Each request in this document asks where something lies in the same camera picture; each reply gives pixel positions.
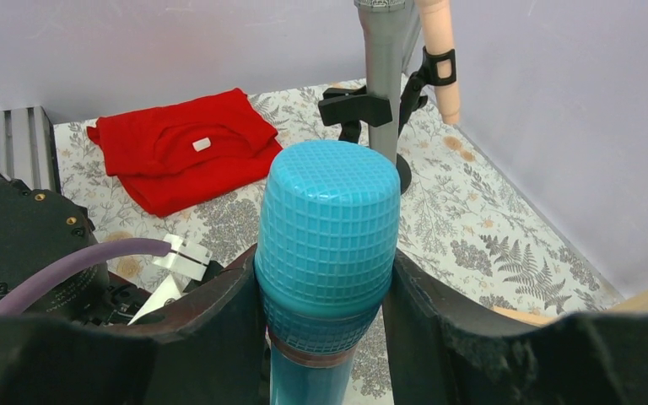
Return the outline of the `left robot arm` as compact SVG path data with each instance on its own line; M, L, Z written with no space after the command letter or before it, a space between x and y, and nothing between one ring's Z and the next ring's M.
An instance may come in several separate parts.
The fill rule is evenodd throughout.
M212 253L177 235L99 243L86 208L51 190L0 175L0 301L24 300L29 312L81 324L132 324L201 285ZM112 274L114 259L151 256L168 277L150 294Z

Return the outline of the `black mic stand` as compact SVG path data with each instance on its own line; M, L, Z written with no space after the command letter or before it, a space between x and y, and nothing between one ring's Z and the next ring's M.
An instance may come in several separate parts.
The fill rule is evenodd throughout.
M451 65L451 72L447 77L441 77L438 73L438 64L440 62L449 62ZM451 49L442 54L431 55L424 47L422 64L417 71L411 74L401 94L398 135L401 135L412 113L427 104L428 97L421 95L425 86L445 87L456 82L456 51Z
M405 89L402 92L399 102L398 137L401 137L411 115L426 106L428 100L427 95L420 94L419 88ZM325 127L341 126L339 141L358 143L363 122L386 124L392 121L391 112L384 112L384 104L383 98L369 95L366 86L363 86L358 89L326 89L317 106Z

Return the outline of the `beige microphone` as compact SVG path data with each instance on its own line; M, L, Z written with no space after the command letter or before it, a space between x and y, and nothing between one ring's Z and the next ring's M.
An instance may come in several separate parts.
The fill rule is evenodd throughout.
M460 121L461 99L456 76L455 41L449 0L415 1L426 48L438 110L445 124Z

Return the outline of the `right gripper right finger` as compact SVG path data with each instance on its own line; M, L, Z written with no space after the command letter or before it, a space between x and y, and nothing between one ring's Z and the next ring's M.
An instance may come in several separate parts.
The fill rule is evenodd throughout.
M397 404L648 404L648 315L498 314L403 252L383 304Z

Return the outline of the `grey microphone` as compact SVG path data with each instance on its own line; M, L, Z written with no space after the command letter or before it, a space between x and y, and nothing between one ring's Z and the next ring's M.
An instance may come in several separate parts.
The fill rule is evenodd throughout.
M355 1L364 36L369 146L397 162L404 43L413 21L411 1Z

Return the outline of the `blue microphone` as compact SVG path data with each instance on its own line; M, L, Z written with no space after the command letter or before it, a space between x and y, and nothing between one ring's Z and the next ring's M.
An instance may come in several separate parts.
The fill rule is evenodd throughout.
M400 178L383 155L314 140L274 159L253 258L273 404L340 404L392 283Z

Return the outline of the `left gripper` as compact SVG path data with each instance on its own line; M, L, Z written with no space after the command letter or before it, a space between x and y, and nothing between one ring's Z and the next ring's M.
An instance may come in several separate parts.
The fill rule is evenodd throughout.
M153 264L167 270L167 277L128 322L128 326L184 297L185 278L190 281L202 281L208 271L213 253L206 246L172 234L166 235L163 241L170 244L170 252L166 256L156 257Z

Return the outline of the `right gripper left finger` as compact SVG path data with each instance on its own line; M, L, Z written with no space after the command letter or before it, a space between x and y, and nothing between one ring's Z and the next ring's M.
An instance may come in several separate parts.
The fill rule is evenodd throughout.
M0 317L0 404L267 403L253 255L131 326Z

